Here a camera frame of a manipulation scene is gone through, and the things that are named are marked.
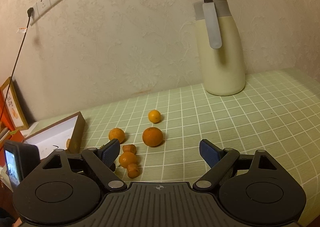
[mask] wooden frame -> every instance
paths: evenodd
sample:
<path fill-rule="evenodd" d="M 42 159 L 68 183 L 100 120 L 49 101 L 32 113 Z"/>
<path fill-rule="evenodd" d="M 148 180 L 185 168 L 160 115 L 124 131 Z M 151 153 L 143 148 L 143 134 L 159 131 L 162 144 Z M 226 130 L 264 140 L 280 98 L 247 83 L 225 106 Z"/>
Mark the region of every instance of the wooden frame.
<path fill-rule="evenodd" d="M 7 93 L 7 88 L 8 88 L 9 82 L 10 82 L 10 77 L 0 87 L 3 99 L 5 98 L 5 95 Z M 10 89 L 8 92 L 8 97 L 7 97 L 5 105 L 8 110 L 11 121 L 14 125 L 14 128 L 16 130 L 28 129 L 29 125 L 28 125 L 26 118 L 24 117 L 23 112 L 21 110 L 16 92 L 13 87 L 13 82 L 11 82 L 11 84 L 10 84 Z"/>

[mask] gray lid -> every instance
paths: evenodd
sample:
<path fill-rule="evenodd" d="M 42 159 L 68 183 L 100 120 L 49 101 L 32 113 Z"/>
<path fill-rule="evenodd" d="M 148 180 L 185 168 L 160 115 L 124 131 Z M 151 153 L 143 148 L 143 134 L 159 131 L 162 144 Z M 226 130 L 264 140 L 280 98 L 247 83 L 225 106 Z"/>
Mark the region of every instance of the gray lid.
<path fill-rule="evenodd" d="M 229 5 L 227 0 L 213 0 L 217 17 L 228 17 L 231 16 L 231 12 L 229 9 Z M 196 20 L 203 20 L 204 19 L 204 13 L 202 4 L 204 4 L 204 1 L 198 1 L 193 4 L 193 8 L 196 12 Z"/>

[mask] orange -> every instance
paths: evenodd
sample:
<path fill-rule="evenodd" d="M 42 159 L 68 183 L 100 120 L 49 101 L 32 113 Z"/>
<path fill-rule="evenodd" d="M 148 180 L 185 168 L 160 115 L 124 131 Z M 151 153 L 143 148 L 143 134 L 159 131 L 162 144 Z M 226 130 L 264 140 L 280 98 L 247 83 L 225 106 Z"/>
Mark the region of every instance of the orange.
<path fill-rule="evenodd" d="M 127 167 L 128 177 L 136 178 L 140 175 L 139 168 L 137 164 L 129 164 Z"/>
<path fill-rule="evenodd" d="M 122 129 L 114 128 L 109 132 L 109 140 L 118 139 L 120 143 L 124 141 L 125 135 Z"/>
<path fill-rule="evenodd" d="M 119 157 L 119 163 L 122 167 L 127 168 L 128 165 L 137 163 L 137 156 L 132 152 L 123 152 Z"/>
<path fill-rule="evenodd" d="M 162 131 L 156 127 L 147 128 L 142 134 L 143 142 L 149 147 L 156 147 L 163 141 Z"/>
<path fill-rule="evenodd" d="M 161 120 L 161 114 L 159 111 L 157 111 L 156 109 L 152 110 L 149 112 L 148 114 L 148 119 L 152 122 L 152 123 L 158 123 Z"/>

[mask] display screen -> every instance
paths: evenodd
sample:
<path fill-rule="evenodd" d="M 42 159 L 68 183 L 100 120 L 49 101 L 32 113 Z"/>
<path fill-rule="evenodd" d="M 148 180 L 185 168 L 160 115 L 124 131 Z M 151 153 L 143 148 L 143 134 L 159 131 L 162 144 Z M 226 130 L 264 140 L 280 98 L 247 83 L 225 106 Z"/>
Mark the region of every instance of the display screen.
<path fill-rule="evenodd" d="M 17 163 L 14 154 L 5 150 L 5 158 L 7 160 L 7 172 L 10 178 L 10 181 L 16 186 L 20 184 L 20 178 L 18 174 Z"/>

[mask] patterned wallpaper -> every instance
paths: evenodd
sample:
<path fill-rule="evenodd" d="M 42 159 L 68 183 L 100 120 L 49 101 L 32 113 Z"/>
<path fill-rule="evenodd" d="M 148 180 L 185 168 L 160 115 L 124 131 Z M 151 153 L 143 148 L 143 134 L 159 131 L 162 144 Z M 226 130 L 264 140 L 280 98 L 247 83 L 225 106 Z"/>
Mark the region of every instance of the patterned wallpaper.
<path fill-rule="evenodd" d="M 28 31 L 15 79 L 34 119 L 201 82 L 197 0 L 63 0 Z M 0 81 L 27 9 L 0 0 Z M 296 66 L 320 79 L 320 0 L 228 0 L 247 73 Z"/>

